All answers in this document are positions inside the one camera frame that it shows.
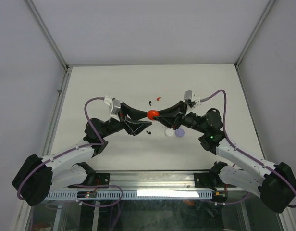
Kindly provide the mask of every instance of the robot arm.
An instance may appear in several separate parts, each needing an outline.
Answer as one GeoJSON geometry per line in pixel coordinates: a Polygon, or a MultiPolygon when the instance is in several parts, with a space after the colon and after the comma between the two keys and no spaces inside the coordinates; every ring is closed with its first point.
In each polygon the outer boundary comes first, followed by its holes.
{"type": "MultiPolygon", "coordinates": [[[[85,129],[86,136],[73,146],[72,151],[70,149],[65,151],[70,151],[68,155],[60,158],[56,158],[58,154],[43,158],[31,155],[27,158],[12,184],[17,190],[21,184],[23,185],[20,193],[29,205],[34,206],[40,203],[49,192],[60,188],[74,184],[95,185],[95,171],[85,161],[104,150],[108,145],[104,138],[123,129],[129,135],[135,136],[152,124],[148,121],[140,121],[147,117],[147,112],[136,110],[109,97],[104,97],[104,102],[110,108],[111,118],[106,122],[97,118],[90,120],[102,138],[102,145],[94,145],[100,144],[101,141],[89,122],[85,129]],[[42,167],[23,183],[37,166],[42,167]]],[[[219,155],[243,169],[233,168],[224,162],[215,163],[209,170],[208,186],[210,188],[214,189],[214,182],[219,181],[240,187],[260,197],[272,211],[281,213],[293,200],[295,194],[271,171],[285,178],[296,191],[296,179],[291,168],[283,162],[276,165],[273,162],[259,159],[253,154],[249,155],[251,158],[242,154],[237,145],[231,143],[225,132],[221,130],[223,123],[220,112],[211,108],[205,115],[198,116],[192,111],[199,104],[200,99],[189,90],[185,92],[184,102],[180,101],[171,108],[158,111],[159,115],[154,115],[150,119],[168,128],[178,129],[180,126],[185,126],[203,133],[199,141],[206,151],[219,155]]]]}
{"type": "Polygon", "coordinates": [[[129,135],[136,136],[152,125],[149,121],[140,121],[146,117],[146,112],[133,109],[125,103],[120,104],[118,100],[108,97],[104,98],[104,102],[110,107],[111,118],[105,122],[97,118],[90,120],[103,142],[87,123],[86,136],[72,147],[42,158],[34,154],[26,159],[12,185],[16,190],[21,190],[21,196],[30,206],[39,204],[50,192],[57,189],[74,184],[95,185],[95,171],[86,161],[105,149],[108,142],[104,138],[123,129],[129,135]]]}
{"type": "Polygon", "coordinates": [[[282,213],[295,197],[293,190],[296,192],[296,179],[291,168],[283,162],[276,165],[249,152],[248,156],[241,153],[236,143],[229,141],[225,132],[221,130],[223,123],[217,109],[211,108],[203,116],[191,112],[200,104],[198,102],[199,98],[196,98],[192,91],[187,91],[185,102],[180,101],[169,109],[159,111],[160,115],[154,119],[168,128],[178,129],[180,126],[185,126],[203,133],[199,141],[206,151],[242,168],[238,170],[224,162],[215,163],[209,171],[210,188],[214,189],[213,183],[219,181],[240,187],[261,198],[272,211],[282,213]],[[293,190],[272,171],[287,180],[293,190]]]}

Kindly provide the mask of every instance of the purple cable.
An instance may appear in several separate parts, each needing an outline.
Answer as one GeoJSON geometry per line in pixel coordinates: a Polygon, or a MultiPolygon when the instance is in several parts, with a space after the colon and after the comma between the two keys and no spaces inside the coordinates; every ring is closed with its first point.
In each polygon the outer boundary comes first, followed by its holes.
{"type": "MultiPolygon", "coordinates": [[[[259,165],[264,166],[264,163],[262,163],[261,161],[259,161],[256,158],[252,157],[250,154],[248,154],[248,153],[244,152],[243,150],[239,149],[238,147],[236,147],[235,144],[233,142],[231,142],[231,140],[229,139],[228,134],[226,132],[226,128],[225,128],[226,109],[227,109],[227,95],[226,95],[226,92],[223,89],[220,89],[220,90],[216,91],[215,93],[213,93],[212,95],[210,95],[209,97],[204,98],[204,99],[202,99],[200,101],[202,103],[205,102],[205,101],[208,101],[209,99],[213,98],[214,96],[216,96],[220,92],[222,92],[224,94],[224,114],[223,114],[223,125],[224,126],[223,126],[223,130],[224,130],[224,134],[225,134],[225,137],[226,137],[227,141],[229,142],[229,144],[232,147],[234,147],[240,153],[242,153],[243,155],[245,155],[248,158],[252,159],[253,161],[258,163],[259,165]]],[[[293,192],[294,196],[296,197],[295,189],[292,187],[292,185],[282,175],[280,175],[278,172],[276,172],[274,169],[270,168],[269,166],[265,166],[265,168],[267,170],[271,171],[272,173],[274,173],[276,176],[278,176],[283,182],[285,182],[285,184],[290,188],[290,190],[293,192]]],[[[296,205],[288,205],[288,207],[289,208],[296,208],[296,205]]]]}
{"type": "Polygon", "coordinates": [[[112,215],[113,215],[113,210],[114,210],[114,206],[111,207],[110,221],[109,221],[109,231],[111,230],[111,218],[112,218],[112,215]]]}
{"type": "MultiPolygon", "coordinates": [[[[102,139],[102,137],[99,135],[99,133],[98,133],[98,131],[96,130],[96,128],[95,128],[95,126],[92,124],[92,122],[90,121],[90,118],[89,118],[89,116],[88,116],[88,113],[87,113],[87,105],[91,102],[91,101],[94,101],[94,100],[104,100],[104,97],[96,97],[96,98],[92,98],[92,99],[90,99],[90,100],[88,100],[86,103],[85,103],[85,106],[84,106],[84,113],[85,113],[85,117],[86,117],[86,119],[87,119],[87,121],[88,121],[88,123],[89,123],[89,125],[91,126],[91,128],[93,129],[93,131],[95,132],[95,134],[97,135],[97,137],[99,138],[99,140],[100,140],[100,143],[88,143],[88,144],[84,144],[84,145],[81,145],[81,146],[79,146],[79,148],[84,148],[84,147],[89,147],[89,146],[102,146],[103,144],[104,144],[104,142],[103,142],[103,139],[102,139]]],[[[59,157],[61,157],[61,156],[63,156],[63,155],[66,155],[67,153],[69,153],[69,152],[72,152],[72,151],[74,151],[74,150],[76,150],[76,148],[74,147],[74,148],[71,148],[71,149],[69,149],[69,150],[67,150],[67,151],[65,151],[65,152],[63,152],[63,153],[61,153],[61,154],[59,154],[59,155],[56,155],[53,159],[55,160],[55,159],[57,159],[57,158],[59,158],[59,157]]],[[[22,188],[23,188],[23,186],[24,186],[24,184],[27,182],[27,180],[38,170],[38,169],[40,169],[42,166],[44,166],[44,165],[46,165],[47,163],[49,163],[50,162],[50,160],[47,160],[47,161],[45,161],[45,162],[43,162],[42,164],[40,164],[40,165],[38,165],[36,168],[34,168],[25,178],[24,178],[24,180],[22,181],[22,183],[20,184],[20,186],[19,186],[19,189],[18,189],[18,193],[17,193],[17,197],[20,199],[20,200],[24,200],[24,198],[21,196],[21,194],[20,194],[20,192],[21,192],[21,190],[22,190],[22,188]]]]}
{"type": "Polygon", "coordinates": [[[118,219],[119,219],[119,217],[121,215],[121,212],[123,210],[123,204],[121,205],[121,208],[120,208],[119,204],[117,204],[117,205],[118,205],[118,214],[117,214],[116,220],[114,221],[114,223],[111,226],[111,228],[109,229],[109,231],[113,231],[114,230],[114,228],[115,228],[115,226],[116,226],[116,224],[118,222],[118,219]]]}
{"type": "Polygon", "coordinates": [[[88,188],[88,189],[90,189],[90,188],[96,188],[97,189],[97,188],[107,188],[107,187],[109,187],[109,188],[117,188],[117,189],[119,189],[121,191],[121,196],[119,197],[119,199],[117,201],[115,201],[114,203],[109,204],[109,205],[91,205],[91,204],[87,204],[87,203],[79,200],[82,204],[90,206],[90,207],[94,207],[94,208],[110,207],[112,205],[115,205],[115,204],[119,203],[121,201],[121,199],[123,198],[123,189],[121,187],[119,187],[118,185],[109,184],[109,185],[85,186],[85,185],[80,185],[80,184],[74,184],[73,186],[80,187],[80,188],[88,188]]]}

